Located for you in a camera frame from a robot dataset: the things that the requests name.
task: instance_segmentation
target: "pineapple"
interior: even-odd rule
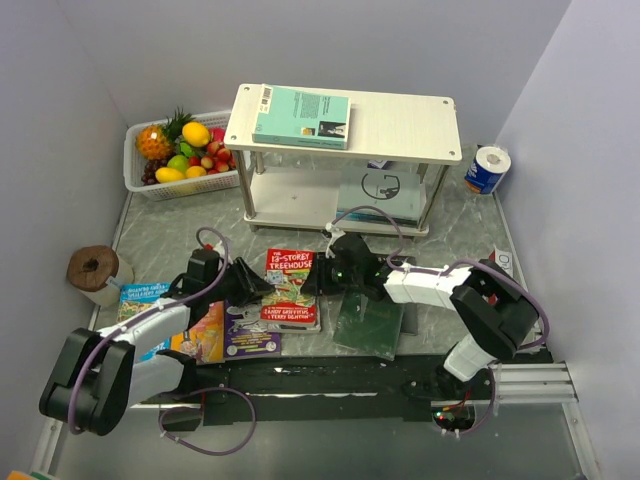
[[[174,153],[176,138],[182,127],[193,120],[190,113],[177,109],[166,125],[150,125],[136,137],[136,148],[147,160],[164,160]]]

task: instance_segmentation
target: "green apple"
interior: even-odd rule
[[[175,168],[182,173],[186,173],[187,169],[189,168],[189,159],[184,155],[176,155],[175,157],[171,158],[171,160],[169,160],[167,167]]]

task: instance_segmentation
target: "basket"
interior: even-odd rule
[[[202,113],[194,115],[194,119],[202,123],[207,128],[226,128],[231,116],[230,111]],[[147,160],[140,155],[136,148],[136,137],[145,127],[149,125],[164,125],[167,120],[157,122],[139,123],[127,130],[124,140],[124,184],[127,190],[141,193],[151,200],[167,200],[170,198],[184,197],[196,193],[212,192],[224,188],[237,187],[240,183],[238,172],[233,170],[216,175],[205,175],[204,177],[189,178],[178,182],[160,183],[157,185],[144,185],[140,179],[144,174],[144,166]],[[244,154],[246,168],[249,168],[248,155]]]

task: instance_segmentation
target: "shelf top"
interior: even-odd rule
[[[462,160],[456,106],[450,97],[286,87],[351,98],[347,150],[254,143],[261,85],[238,88],[225,145],[234,150],[316,154],[457,165]]]

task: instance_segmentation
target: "lower shelf board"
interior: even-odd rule
[[[253,175],[251,195],[256,209],[250,225],[321,230],[336,218],[339,170],[304,170],[267,167]],[[338,226],[350,232],[395,235],[392,225],[342,220]],[[400,227],[403,235],[425,237],[429,228]]]

